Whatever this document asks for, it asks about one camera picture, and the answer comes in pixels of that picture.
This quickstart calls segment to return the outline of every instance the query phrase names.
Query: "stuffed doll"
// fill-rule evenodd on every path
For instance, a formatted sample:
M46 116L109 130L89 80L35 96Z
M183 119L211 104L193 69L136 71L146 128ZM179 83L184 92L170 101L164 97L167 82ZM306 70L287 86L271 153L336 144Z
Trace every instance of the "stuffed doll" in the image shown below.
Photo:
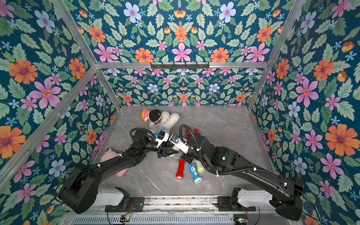
M166 133L170 133L170 129L173 125L175 125L179 119L180 116L177 113L173 113L170 115L170 113L160 110L148 110L145 109L141 113L141 117L144 119L144 121L149 120L150 125L150 131L155 134L157 137L159 135L160 131L164 131Z
M109 160L109 159L111 159L111 158L114 158L114 157L116 157L116 156L119 156L120 155L120 153L116 153L116 152L114 152L113 150L111 150L111 148L108 148L108 149L106 149L106 152L103 154L103 156L101 156L101 162L104 162L104 161L106 161L106 160ZM117 177L121 177L122 175L124 175L124 173L127 171L127 168L126 169L124 169L124 170L122 170L122 171L120 171L120 172L118 172L117 174L116 174L116 176Z

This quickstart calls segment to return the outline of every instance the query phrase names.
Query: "light blue flower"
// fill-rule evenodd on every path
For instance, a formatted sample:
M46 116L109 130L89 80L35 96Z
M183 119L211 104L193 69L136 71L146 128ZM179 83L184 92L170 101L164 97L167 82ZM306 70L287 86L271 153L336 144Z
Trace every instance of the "light blue flower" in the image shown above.
M36 167L36 169L33 169L32 171L33 171L33 176L35 176L35 175L39 175L39 172L40 172L40 170L41 169L39 169L39 167Z
M4 42L4 41L1 41L1 43L3 44L3 49L7 49L8 51L10 50L10 49L12 49L13 47L12 46L10 46L10 42Z
M27 3L25 3L25 8L26 8L28 11L32 11L31 5L28 5Z
M39 211L33 212L33 213L32 213L32 217L30 217L30 220L35 221L35 219L39 216L38 213L39 213Z
M19 104L20 102L17 102L15 101L15 99L13 99L13 102L10 102L9 105L12 105L13 106L13 109L15 109L15 107L19 107Z
M18 122L15 121L15 120L16 120L16 117L14 117L14 118L12 118L12 119L10 119L10 117L6 117L6 120L7 120L8 122L6 122L5 125L10 124L10 127L12 127L15 123L18 123Z
M174 18L174 15L170 15L169 14L169 18L168 18L170 21L173 21L173 20L175 20L175 18Z
M334 118L331 118L330 120L332 121L331 124L335 124L335 125L337 125L337 123L340 122L340 120L338 120L336 116L334 116Z
M346 61L349 61L350 59L351 59L351 60L354 60L354 56L356 56L356 55L357 55L357 53L354 53L354 54L353 54L353 51L351 50L350 53L349 53L349 55L346 55L346 56L345 56L345 58L347 58Z
M220 13L221 13L221 12L219 11L219 8L217 8L216 11L214 10L214 14L215 14L216 16L218 16Z

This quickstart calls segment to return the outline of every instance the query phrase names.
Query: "floral wallpaper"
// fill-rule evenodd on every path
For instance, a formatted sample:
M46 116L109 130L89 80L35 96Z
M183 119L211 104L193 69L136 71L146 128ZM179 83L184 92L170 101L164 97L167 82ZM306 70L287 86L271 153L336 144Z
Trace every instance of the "floral wallpaper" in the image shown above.
M252 108L277 173L304 180L306 225L360 223L359 6L310 1Z
M89 66L48 1L1 0L0 36L1 169Z
M62 182L77 164L93 163L115 114L110 98L93 76L2 190L0 224L57 225L65 210L55 199Z

